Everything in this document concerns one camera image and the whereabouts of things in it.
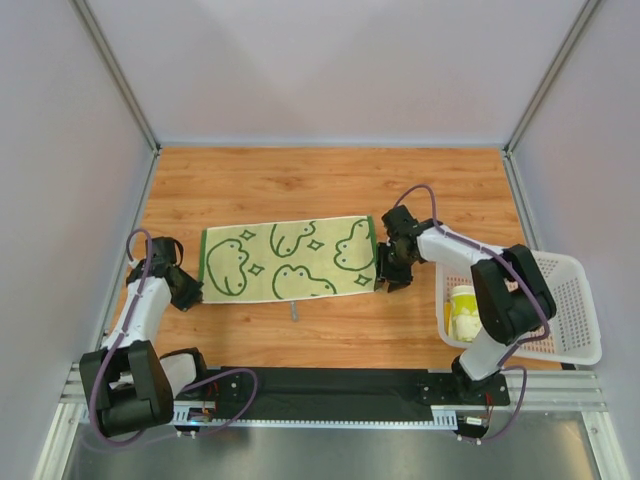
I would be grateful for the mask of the cream yellow crocodile towel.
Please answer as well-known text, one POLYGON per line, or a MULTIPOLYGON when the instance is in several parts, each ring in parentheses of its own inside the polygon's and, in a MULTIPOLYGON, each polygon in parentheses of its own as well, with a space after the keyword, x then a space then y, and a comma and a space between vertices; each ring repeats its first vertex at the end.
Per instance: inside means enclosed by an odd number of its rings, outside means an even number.
POLYGON ((474 287, 453 287, 445 305, 445 314, 447 335, 459 342, 472 342, 482 327, 474 287))

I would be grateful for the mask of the green patterned towel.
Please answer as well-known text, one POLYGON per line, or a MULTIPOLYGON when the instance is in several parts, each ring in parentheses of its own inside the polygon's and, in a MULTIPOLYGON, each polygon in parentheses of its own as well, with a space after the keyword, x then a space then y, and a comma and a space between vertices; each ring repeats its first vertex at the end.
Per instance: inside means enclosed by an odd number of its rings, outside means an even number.
POLYGON ((369 215, 217 226, 201 237, 205 304, 291 302, 371 293, 369 215))

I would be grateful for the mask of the white plastic basket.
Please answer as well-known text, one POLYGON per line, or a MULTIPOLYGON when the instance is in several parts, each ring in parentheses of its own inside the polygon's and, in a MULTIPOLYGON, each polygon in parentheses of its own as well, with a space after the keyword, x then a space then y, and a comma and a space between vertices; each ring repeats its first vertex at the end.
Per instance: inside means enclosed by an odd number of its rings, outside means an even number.
MULTIPOLYGON (((550 334, 543 340, 521 347, 520 358, 591 366, 602 357, 601 333, 590 284, 584 268, 576 259, 560 254, 535 251, 533 256, 556 303, 556 315, 550 320, 550 334)), ((451 290, 470 285, 471 275, 438 263, 435 267, 436 318, 440 338, 449 346, 465 349, 448 331, 449 314, 445 304, 451 290)))

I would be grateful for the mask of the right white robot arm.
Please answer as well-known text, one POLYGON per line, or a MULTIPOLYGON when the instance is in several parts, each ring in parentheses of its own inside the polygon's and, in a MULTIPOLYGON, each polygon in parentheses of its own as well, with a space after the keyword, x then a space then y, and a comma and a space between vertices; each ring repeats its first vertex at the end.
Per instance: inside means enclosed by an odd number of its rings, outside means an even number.
POLYGON ((404 205, 382 217, 387 240, 376 247, 376 287, 389 293, 413 281, 416 263, 440 263, 471 276, 481 329, 454 359, 448 390, 470 403, 499 386, 499 371, 521 338, 546 329, 556 303, 534 259, 521 244, 498 247, 458 234, 436 219, 419 221, 404 205))

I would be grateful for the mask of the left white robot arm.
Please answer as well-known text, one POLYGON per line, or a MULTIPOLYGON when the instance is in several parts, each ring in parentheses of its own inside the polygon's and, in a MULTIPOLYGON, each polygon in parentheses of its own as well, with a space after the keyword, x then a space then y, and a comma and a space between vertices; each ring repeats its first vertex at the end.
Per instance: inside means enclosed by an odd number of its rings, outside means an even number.
POLYGON ((127 299, 116 327, 101 347, 85 353, 79 371, 91 424, 107 439, 168 423, 174 399, 204 378, 195 347, 159 356, 154 348, 168 307, 186 312, 202 301, 202 283, 182 268, 184 248, 155 237, 145 258, 133 263, 127 299))

